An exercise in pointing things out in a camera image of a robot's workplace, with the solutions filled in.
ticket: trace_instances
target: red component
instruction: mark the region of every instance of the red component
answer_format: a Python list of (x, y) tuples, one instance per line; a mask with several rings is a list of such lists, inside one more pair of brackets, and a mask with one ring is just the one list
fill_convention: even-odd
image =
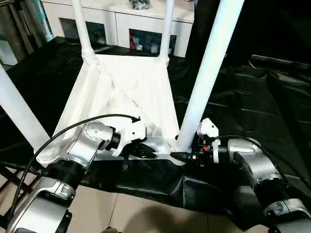
[(209, 146), (204, 146), (204, 147), (203, 147), (203, 150), (204, 150), (204, 151), (208, 151), (208, 150), (209, 150)]

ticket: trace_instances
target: black cable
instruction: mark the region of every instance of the black cable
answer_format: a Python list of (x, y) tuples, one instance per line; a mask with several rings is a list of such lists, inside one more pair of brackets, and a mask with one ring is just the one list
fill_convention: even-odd
[[(262, 145), (260, 145), (258, 142), (252, 140), (249, 137), (244, 137), (244, 136), (239, 136), (239, 135), (223, 135), (223, 136), (218, 136), (218, 137), (212, 137), (211, 141), (215, 141), (217, 139), (231, 139), (231, 138), (239, 138), (239, 139), (244, 139), (248, 142), (253, 143), (255, 146), (257, 146), (259, 149), (262, 150), (262, 152), (271, 160), (271, 162), (274, 164), (274, 166), (277, 168), (278, 172), (280, 173), (280, 175), (282, 176), (283, 180), (286, 183), (288, 182), (288, 179), (286, 178), (284, 172), (280, 169), (280, 167), (277, 165), (277, 163), (274, 162), (273, 156), (271, 155), (271, 153), (269, 151), (267, 151)], [(299, 171), (294, 168), (294, 166), (289, 163), (286, 159), (284, 159), (283, 157), (279, 156), (278, 154), (273, 152), (273, 155), (275, 157), (277, 157), (279, 160), (281, 160), (283, 163), (285, 163), (295, 174), (296, 176), (302, 181), (302, 183), (311, 191), (311, 184), (309, 184), (309, 182), (306, 181), (306, 179), (299, 173)]]
[(20, 178), (20, 182), (17, 186), (17, 189), (16, 189), (16, 192), (15, 192), (15, 195), (14, 195), (14, 199), (13, 199), (13, 202), (12, 202), (12, 206), (11, 206), (11, 211), (10, 211), (10, 215), (9, 215), (9, 218), (8, 220), (10, 221), (14, 215), (14, 212), (15, 212), (15, 209), (16, 209), (16, 206), (17, 206), (17, 202), (18, 202), (18, 196), (19, 196), (19, 193), (21, 191), (21, 186), (22, 184), (24, 183), (25, 181), (25, 178), (26, 178), (26, 175), (30, 169), (30, 166), (31, 164), (33, 163), (33, 161), (35, 160), (35, 158), (42, 152), (42, 150), (48, 145), (50, 144), (52, 141), (54, 141), (56, 138), (58, 138), (60, 135), (62, 135), (63, 133), (67, 132), (68, 130), (71, 130), (72, 128), (76, 127), (76, 126), (79, 126), (79, 125), (82, 125), (84, 123), (87, 123), (89, 121), (93, 121), (93, 120), (97, 120), (97, 119), (100, 119), (100, 118), (106, 118), (106, 117), (125, 117), (125, 118), (130, 118), (132, 119), (133, 122), (137, 122), (139, 121), (140, 119), (136, 118), (136, 117), (133, 117), (133, 116), (129, 116), (129, 115), (124, 115), (124, 114), (107, 114), (107, 115), (100, 115), (100, 116), (95, 116), (95, 117), (92, 117), (92, 118), (89, 118), (89, 119), (86, 119), (86, 120), (82, 120), (78, 123), (75, 123), (73, 125), (70, 125), (68, 126), (67, 128), (63, 129), (62, 131), (58, 132), (57, 134), (55, 134), (53, 137), (51, 137), (46, 143), (44, 143), (37, 151), (36, 153), (33, 155), (33, 157), (30, 159), (28, 165), (26, 166), (24, 172), (23, 172), (23, 175), (21, 176)]

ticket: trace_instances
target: white pole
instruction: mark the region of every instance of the white pole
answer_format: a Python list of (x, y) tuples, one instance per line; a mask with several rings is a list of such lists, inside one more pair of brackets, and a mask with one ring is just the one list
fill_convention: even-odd
[(86, 22), (83, 18), (82, 7), (80, 0), (72, 0), (72, 6), (74, 11), (74, 17), (79, 33), (79, 38), (82, 46), (82, 57), (94, 56), (94, 50), (92, 49), (89, 41), (88, 32), (86, 28)]
[(177, 151), (188, 151), (191, 147), (243, 3), (244, 0), (221, 0), (219, 3), (200, 70), (175, 145)]
[(169, 61), (169, 47), (170, 47), (170, 39), (171, 39), (171, 27), (173, 20), (173, 12), (174, 12), (174, 0), (166, 0), (166, 10), (165, 10), (165, 18), (164, 18), (164, 31), (162, 34), (161, 40), (161, 48), (160, 48), (160, 59), (163, 59), (167, 62)]
[(48, 134), (0, 65), (0, 105), (36, 151)]

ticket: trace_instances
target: floor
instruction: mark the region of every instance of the floor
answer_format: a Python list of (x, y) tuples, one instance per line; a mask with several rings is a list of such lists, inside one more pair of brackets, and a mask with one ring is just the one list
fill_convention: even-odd
[[(34, 175), (28, 174), (26, 183), (30, 183), (33, 178)], [(0, 185), (4, 182), (5, 179), (0, 177)], [(15, 189), (16, 186), (10, 184), (0, 194), (0, 214), (3, 215), (10, 207)], [(69, 210), (73, 215), (69, 233), (103, 233), (108, 226), (123, 233), (241, 233), (225, 217), (206, 215), (84, 186), (78, 187)], [(268, 229), (263, 226), (247, 231), (267, 232)]]

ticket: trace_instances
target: robotic arm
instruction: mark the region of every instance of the robotic arm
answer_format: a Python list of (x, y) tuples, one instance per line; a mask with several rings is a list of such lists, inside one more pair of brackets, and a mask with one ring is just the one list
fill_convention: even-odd
[(137, 121), (120, 132), (99, 121), (85, 123), (75, 139), (62, 150), (56, 163), (47, 167), (11, 219), (7, 233), (65, 233), (72, 214), (68, 211), (75, 190), (89, 169), (97, 150), (110, 150), (118, 156), (124, 146), (146, 138), (146, 127)]
[[(204, 163), (238, 164), (241, 182), (252, 189), (262, 206), (269, 233), (311, 232), (311, 214), (300, 199), (291, 196), (278, 168), (258, 146), (242, 139), (230, 139), (226, 146), (221, 145), (219, 139), (210, 140), (218, 136), (218, 129), (209, 119), (201, 122), (197, 134), (199, 143), (193, 153), (172, 152), (170, 156), (201, 166)], [(91, 121), (76, 135), (64, 146), (56, 163), (47, 167), (47, 176), (40, 179), (16, 211), (7, 233), (67, 232), (72, 217), (68, 207), (97, 150), (109, 150), (118, 156), (127, 144), (143, 141), (146, 128), (143, 122), (137, 121), (117, 133), (99, 121)]]
[(222, 146), (217, 127), (204, 119), (198, 128), (199, 136), (194, 153), (171, 153), (175, 159), (206, 163), (235, 163), (241, 171), (241, 183), (255, 193), (268, 223), (269, 233), (310, 233), (311, 214), (302, 201), (288, 190), (288, 185), (278, 168), (254, 143), (243, 139), (229, 139)]

